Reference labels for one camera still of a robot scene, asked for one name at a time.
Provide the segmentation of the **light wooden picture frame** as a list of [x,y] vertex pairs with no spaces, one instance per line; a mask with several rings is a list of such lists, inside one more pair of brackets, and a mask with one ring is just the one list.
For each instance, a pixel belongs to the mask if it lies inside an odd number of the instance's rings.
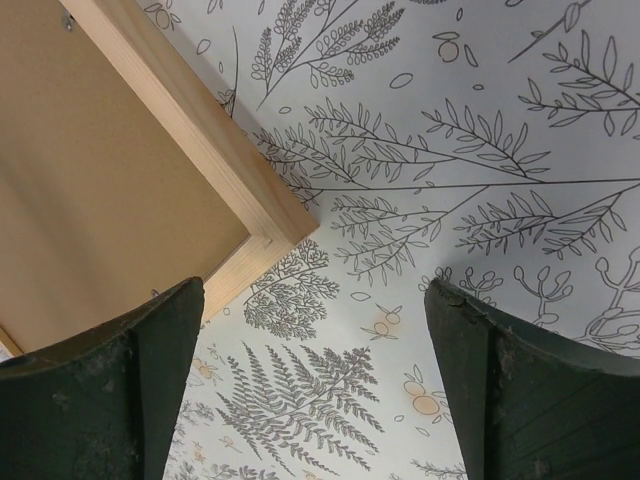
[[[56,1],[246,228],[204,282],[211,318],[317,226],[242,130],[133,1]],[[1,324],[1,345],[22,350]]]

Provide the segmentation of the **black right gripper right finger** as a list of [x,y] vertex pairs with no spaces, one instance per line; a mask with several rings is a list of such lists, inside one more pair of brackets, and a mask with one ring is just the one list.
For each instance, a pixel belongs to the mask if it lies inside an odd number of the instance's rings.
[[424,306],[468,478],[638,478],[638,360],[440,279]]

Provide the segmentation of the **brown cardboard backing board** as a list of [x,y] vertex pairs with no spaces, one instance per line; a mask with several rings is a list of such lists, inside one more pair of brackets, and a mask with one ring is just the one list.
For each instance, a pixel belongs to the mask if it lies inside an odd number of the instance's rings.
[[246,234],[60,3],[2,3],[1,324],[22,350],[209,276]]

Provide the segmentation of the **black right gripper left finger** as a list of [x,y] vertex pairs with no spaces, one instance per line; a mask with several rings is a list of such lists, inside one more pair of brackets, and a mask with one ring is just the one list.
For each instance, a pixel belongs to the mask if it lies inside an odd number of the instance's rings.
[[203,281],[191,277],[2,362],[2,478],[162,478],[203,309]]

